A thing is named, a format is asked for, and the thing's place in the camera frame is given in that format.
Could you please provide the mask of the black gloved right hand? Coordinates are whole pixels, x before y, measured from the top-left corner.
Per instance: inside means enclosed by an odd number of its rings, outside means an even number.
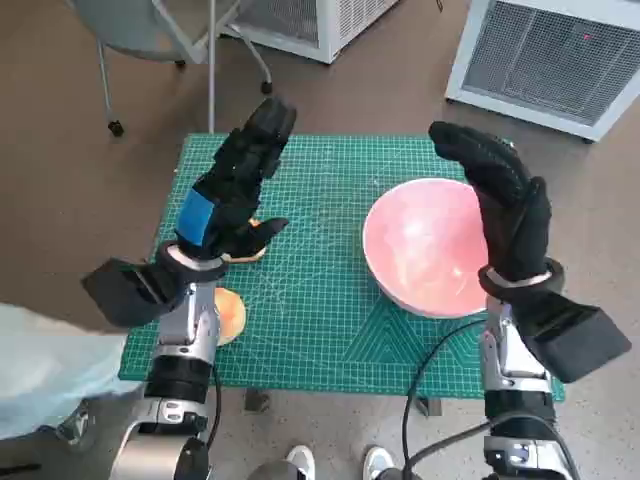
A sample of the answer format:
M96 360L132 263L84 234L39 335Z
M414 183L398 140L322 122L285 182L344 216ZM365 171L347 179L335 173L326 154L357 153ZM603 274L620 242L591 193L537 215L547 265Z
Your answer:
M513 144L474 128L435 121L436 154L461 165L481 210L488 265L520 282L548 271L551 206L545 180L529 174Z

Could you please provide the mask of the black left hand blue tape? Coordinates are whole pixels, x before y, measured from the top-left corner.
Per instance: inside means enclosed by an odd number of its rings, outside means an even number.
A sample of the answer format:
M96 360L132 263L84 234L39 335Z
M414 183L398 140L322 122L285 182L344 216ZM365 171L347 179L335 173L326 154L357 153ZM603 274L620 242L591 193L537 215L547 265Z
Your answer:
M242 127L229 133L178 215L177 243L186 255L251 261L285 228L288 220L283 217L257 221L254 214L262 182L278 169L296 118L295 108L269 97Z

